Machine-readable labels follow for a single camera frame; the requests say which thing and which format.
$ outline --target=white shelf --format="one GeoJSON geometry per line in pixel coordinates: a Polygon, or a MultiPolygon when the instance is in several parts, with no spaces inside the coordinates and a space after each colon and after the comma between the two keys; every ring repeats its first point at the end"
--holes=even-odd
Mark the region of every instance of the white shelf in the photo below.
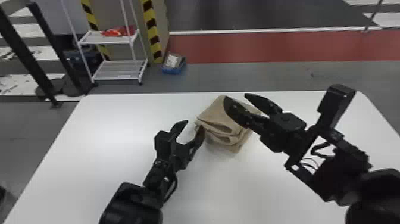
{"type": "Polygon", "coordinates": [[[88,31],[80,40],[81,45],[90,44],[127,44],[130,45],[135,41],[139,34],[139,29],[135,30],[132,36],[103,36],[101,31],[88,31]]]}
{"type": "Polygon", "coordinates": [[[142,76],[146,69],[147,62],[147,59],[144,61],[103,61],[93,76],[93,79],[139,79],[139,82],[142,82],[142,76]]]}

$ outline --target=red object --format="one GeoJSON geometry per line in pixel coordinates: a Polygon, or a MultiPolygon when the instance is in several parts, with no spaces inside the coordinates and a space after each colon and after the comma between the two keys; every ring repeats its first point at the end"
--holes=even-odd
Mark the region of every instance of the red object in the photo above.
{"type": "Polygon", "coordinates": [[[400,60],[400,30],[171,35],[187,63],[400,60]]]}
{"type": "MultiPolygon", "coordinates": [[[[129,26],[129,34],[132,36],[135,34],[136,27],[129,26]]],[[[101,32],[104,36],[128,36],[128,31],[126,26],[108,29],[106,31],[101,32]]]]}

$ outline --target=beige fabric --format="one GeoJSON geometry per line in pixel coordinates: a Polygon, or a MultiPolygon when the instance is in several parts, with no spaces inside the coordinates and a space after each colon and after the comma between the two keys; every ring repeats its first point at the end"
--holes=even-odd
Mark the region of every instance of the beige fabric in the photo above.
{"type": "MultiPolygon", "coordinates": [[[[225,95],[220,95],[205,111],[199,116],[195,124],[197,127],[202,125],[206,130],[206,135],[212,141],[226,146],[231,151],[238,151],[251,134],[251,130],[244,129],[232,120],[224,110],[225,95]]],[[[256,108],[241,103],[252,113],[260,114],[256,108]]]]}

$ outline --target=hazard stripe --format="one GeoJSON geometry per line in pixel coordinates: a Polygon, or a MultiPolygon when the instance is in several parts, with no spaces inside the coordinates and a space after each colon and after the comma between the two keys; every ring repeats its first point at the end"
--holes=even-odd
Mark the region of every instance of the hazard stripe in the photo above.
{"type": "MultiPolygon", "coordinates": [[[[87,21],[89,22],[90,28],[92,30],[98,31],[99,26],[97,24],[96,17],[92,10],[92,5],[90,4],[90,0],[80,0],[82,4],[82,8],[85,11],[87,21]]],[[[104,55],[106,60],[110,60],[110,53],[104,45],[98,45],[97,50],[104,55]]]]}
{"type": "Polygon", "coordinates": [[[155,12],[151,0],[142,0],[143,17],[147,27],[147,37],[150,41],[151,54],[154,58],[154,63],[160,64],[163,61],[163,54],[161,52],[160,38],[158,37],[157,23],[155,19],[155,12]]]}

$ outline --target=cable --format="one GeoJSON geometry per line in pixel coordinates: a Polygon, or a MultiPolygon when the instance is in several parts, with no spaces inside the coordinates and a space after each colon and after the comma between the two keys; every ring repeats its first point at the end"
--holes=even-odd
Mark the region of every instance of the cable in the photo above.
{"type": "Polygon", "coordinates": [[[310,165],[310,164],[308,164],[308,163],[300,163],[300,164],[302,164],[302,165],[305,166],[305,167],[312,168],[314,171],[317,171],[317,168],[315,168],[314,166],[312,166],[312,165],[310,165]]]}
{"type": "Polygon", "coordinates": [[[317,168],[320,168],[320,165],[316,162],[316,160],[315,159],[313,159],[313,158],[308,158],[308,157],[306,157],[306,158],[303,158],[302,160],[311,160],[312,162],[314,162],[314,164],[317,166],[317,168]]]}
{"type": "Polygon", "coordinates": [[[175,192],[176,188],[178,188],[178,177],[176,176],[176,173],[172,175],[172,183],[174,186],[172,189],[168,190],[168,193],[164,198],[164,202],[167,202],[172,196],[172,194],[175,192]]]}
{"type": "Polygon", "coordinates": [[[326,147],[328,147],[329,145],[330,145],[329,142],[324,142],[324,143],[322,143],[322,144],[320,144],[320,145],[314,146],[314,147],[311,149],[311,155],[315,155],[315,156],[317,156],[317,157],[325,158],[325,159],[332,158],[332,156],[330,156],[330,155],[324,155],[324,154],[321,154],[321,153],[318,153],[318,152],[317,152],[318,150],[321,150],[321,149],[323,149],[323,148],[326,148],[326,147]]]}

